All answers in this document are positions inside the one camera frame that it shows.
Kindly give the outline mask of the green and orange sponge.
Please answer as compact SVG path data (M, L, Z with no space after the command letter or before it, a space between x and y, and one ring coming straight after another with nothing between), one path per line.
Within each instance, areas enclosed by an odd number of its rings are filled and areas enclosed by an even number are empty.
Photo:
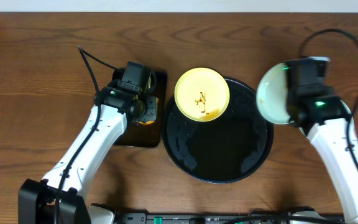
M158 116L158 98L150 96L146 99L146 109L143 116L139 119L139 123L143 125L152 124L157 120Z

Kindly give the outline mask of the yellow plate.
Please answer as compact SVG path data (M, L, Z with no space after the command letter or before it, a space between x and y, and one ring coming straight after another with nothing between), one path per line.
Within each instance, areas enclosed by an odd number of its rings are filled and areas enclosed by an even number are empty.
M210 68L192 68L177 81L175 104L187 118L208 122L220 117L230 100L230 91L224 77Z

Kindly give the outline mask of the light blue plate front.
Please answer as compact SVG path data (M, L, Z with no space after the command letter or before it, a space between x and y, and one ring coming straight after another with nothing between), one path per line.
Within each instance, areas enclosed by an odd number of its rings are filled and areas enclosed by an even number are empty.
M262 117L273 124L288 124L287 113L287 74L288 67L279 63L262 77L256 93L256 103Z

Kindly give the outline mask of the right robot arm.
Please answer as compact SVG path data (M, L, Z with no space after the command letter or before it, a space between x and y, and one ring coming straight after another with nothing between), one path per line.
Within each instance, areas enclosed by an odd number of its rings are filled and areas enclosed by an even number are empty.
M358 223L358 138L337 95L287 96L288 114L322 158L346 223Z

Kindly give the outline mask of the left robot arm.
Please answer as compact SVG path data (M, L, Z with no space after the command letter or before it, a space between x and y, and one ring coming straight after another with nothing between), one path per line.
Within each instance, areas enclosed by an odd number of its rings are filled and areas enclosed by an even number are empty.
M87 207L95 173L114 143L154 147L160 142L167 75L148 68L117 70L103 89L83 129L41 181L27 179L19 190L19 223L113 223L115 214Z

